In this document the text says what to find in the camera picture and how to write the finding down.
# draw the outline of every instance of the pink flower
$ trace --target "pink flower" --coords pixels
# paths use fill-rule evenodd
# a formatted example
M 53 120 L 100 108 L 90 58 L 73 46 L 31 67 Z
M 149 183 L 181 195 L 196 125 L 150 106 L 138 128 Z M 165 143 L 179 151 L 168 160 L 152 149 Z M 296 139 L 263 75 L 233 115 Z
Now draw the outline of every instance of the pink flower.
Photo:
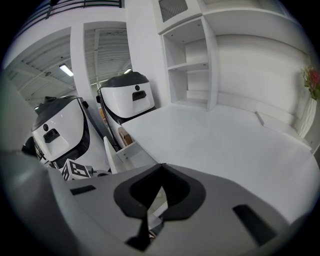
M 315 86 L 317 83 L 320 82 L 320 75 L 317 71 L 315 71 L 314 69 L 310 71 L 310 78 L 311 78 L 311 82 L 312 84 Z

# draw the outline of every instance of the railing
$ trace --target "railing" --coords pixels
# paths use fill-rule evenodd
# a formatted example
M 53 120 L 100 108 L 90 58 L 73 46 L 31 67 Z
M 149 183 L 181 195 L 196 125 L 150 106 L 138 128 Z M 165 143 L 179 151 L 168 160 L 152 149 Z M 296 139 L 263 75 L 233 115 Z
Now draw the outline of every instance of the railing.
M 37 24 L 40 21 L 47 20 L 51 16 L 77 9 L 87 7 L 118 7 L 122 8 L 122 0 L 46 0 L 40 4 L 33 14 L 25 21 L 15 38 L 20 36 L 24 31 Z

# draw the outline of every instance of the white desk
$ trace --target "white desk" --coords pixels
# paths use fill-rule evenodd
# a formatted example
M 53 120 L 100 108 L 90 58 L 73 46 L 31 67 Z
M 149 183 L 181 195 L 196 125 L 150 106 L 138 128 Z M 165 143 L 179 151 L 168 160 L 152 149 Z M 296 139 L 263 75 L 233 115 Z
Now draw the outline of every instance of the white desk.
M 320 191 L 314 156 L 261 125 L 255 113 L 217 105 L 211 112 L 171 104 L 123 124 L 158 163 L 237 182 L 289 223 L 308 212 Z

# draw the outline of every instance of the ceiling light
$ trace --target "ceiling light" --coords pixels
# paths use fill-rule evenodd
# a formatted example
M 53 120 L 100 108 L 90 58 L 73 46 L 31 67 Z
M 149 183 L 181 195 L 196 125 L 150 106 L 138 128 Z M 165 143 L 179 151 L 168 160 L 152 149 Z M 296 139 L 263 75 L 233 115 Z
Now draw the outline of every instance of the ceiling light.
M 124 74 L 129 73 L 131 70 L 132 70 L 131 68 L 128 68 L 128 69 L 124 72 Z
M 66 66 L 66 64 L 60 65 L 59 68 L 70 77 L 74 75 L 74 73 L 71 72 L 71 70 Z

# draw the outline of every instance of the air vent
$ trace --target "air vent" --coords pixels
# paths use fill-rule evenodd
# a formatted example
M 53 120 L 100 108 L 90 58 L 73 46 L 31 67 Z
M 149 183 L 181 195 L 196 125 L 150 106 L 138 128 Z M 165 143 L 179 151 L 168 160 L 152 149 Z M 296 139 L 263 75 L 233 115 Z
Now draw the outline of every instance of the air vent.
M 188 9 L 186 0 L 159 0 L 159 5 L 163 22 Z

